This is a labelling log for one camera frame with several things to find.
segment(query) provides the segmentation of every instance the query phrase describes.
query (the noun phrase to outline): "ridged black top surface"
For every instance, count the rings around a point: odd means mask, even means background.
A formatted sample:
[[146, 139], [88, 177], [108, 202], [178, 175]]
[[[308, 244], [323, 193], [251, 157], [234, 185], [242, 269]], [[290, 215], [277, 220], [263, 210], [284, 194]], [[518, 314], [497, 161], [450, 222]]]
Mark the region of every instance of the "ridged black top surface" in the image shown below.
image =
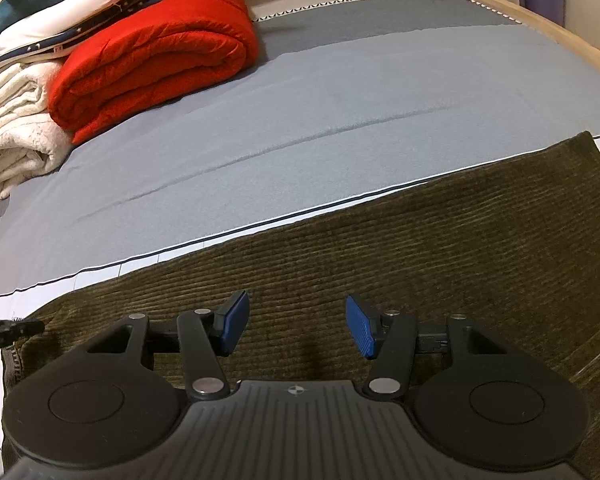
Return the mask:
[[404, 410], [349, 381], [245, 381], [199, 402], [160, 446], [131, 462], [80, 472], [21, 460], [8, 480], [583, 480], [567, 465], [480, 471], [431, 447]]

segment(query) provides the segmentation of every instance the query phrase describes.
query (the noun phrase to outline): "white fluffy blanket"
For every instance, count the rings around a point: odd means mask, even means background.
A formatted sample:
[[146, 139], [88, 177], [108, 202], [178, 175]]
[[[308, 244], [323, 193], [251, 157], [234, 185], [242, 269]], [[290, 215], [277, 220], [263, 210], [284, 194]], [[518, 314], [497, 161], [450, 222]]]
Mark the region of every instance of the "white fluffy blanket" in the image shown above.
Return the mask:
[[48, 88], [62, 63], [16, 63], [0, 72], [0, 198], [28, 178], [57, 168], [70, 137], [46, 112]]

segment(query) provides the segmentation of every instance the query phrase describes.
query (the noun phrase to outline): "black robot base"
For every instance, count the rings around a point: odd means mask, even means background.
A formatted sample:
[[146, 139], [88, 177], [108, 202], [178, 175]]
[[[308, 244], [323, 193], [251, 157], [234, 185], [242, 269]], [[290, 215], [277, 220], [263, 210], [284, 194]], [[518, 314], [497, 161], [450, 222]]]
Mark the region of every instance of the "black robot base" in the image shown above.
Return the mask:
[[[4, 430], [8, 480], [586, 480], [569, 462], [589, 412], [569, 381], [461, 314], [418, 323], [352, 294], [346, 320], [374, 359], [351, 381], [241, 381], [216, 359], [249, 317], [236, 292], [169, 323], [130, 314], [20, 383]], [[186, 388], [152, 371], [180, 352]], [[449, 366], [411, 386], [417, 354]]]

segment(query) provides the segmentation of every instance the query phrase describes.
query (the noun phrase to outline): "mattress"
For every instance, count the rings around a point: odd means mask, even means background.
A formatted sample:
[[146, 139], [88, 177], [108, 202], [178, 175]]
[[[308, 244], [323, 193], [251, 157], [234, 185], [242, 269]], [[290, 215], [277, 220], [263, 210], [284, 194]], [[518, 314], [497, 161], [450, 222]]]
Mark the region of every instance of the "mattress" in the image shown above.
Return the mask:
[[583, 130], [600, 146], [600, 74], [467, 0], [347, 0], [256, 26], [255, 68], [0, 202], [0, 317]]

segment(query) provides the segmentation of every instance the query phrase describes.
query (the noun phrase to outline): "blue gripper pad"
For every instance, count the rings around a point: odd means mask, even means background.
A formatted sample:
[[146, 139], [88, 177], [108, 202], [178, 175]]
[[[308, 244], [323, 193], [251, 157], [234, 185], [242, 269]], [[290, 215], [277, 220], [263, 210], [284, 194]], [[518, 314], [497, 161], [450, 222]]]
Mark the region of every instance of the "blue gripper pad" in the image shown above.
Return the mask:
[[224, 316], [224, 330], [219, 345], [222, 355], [229, 355], [234, 351], [249, 320], [249, 311], [249, 296], [243, 293]]
[[378, 342], [371, 333], [371, 322], [351, 296], [345, 300], [347, 326], [362, 357], [371, 359], [378, 355]]

